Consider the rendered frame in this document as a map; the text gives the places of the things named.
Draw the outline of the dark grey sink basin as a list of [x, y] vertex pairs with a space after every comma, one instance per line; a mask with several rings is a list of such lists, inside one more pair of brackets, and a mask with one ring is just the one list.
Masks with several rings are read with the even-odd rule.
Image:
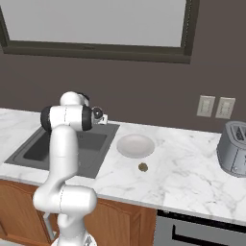
[[[80, 161], [78, 176], [96, 178], [118, 128], [117, 124], [94, 125], [90, 131], [77, 133]], [[48, 171], [49, 142], [50, 134], [39, 128], [5, 163]]]

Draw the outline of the white round plate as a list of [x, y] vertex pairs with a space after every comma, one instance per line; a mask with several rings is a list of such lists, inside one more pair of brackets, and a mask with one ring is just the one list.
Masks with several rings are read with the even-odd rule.
[[116, 148], [126, 158], [142, 159], [154, 152], [155, 143], [145, 135], [124, 135], [117, 141]]

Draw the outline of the dark framed window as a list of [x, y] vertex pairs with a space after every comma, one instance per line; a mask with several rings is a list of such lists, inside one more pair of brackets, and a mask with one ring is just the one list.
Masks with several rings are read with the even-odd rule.
[[185, 0], [180, 47], [11, 40], [0, 7], [0, 44], [5, 54], [190, 64], [200, 0]]

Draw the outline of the wooden cupboard door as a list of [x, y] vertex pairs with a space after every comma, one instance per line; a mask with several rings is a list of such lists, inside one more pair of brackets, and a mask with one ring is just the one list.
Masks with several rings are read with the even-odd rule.
[[43, 212], [33, 205], [37, 187], [0, 180], [0, 238], [23, 246], [50, 246], [53, 243]]
[[138, 206], [99, 198], [95, 210], [85, 217], [85, 225], [97, 246], [139, 245]]

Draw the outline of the silver toaster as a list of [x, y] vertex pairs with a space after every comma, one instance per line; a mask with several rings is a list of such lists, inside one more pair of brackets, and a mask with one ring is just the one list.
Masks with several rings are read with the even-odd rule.
[[246, 178], [246, 122], [225, 124], [216, 148], [220, 167], [237, 178]]

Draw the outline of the silver dishwasher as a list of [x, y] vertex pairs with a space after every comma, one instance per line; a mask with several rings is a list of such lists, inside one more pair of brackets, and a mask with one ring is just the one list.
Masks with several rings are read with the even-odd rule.
[[153, 246], [246, 246], [246, 226], [159, 209]]

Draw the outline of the white wall switch plate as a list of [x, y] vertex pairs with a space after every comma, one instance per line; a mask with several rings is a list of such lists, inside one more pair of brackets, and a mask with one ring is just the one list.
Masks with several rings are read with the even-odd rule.
[[198, 104], [197, 115], [203, 117], [211, 117], [215, 97], [201, 95]]
[[234, 109], [234, 98], [221, 97], [216, 111], [216, 118], [230, 119]]

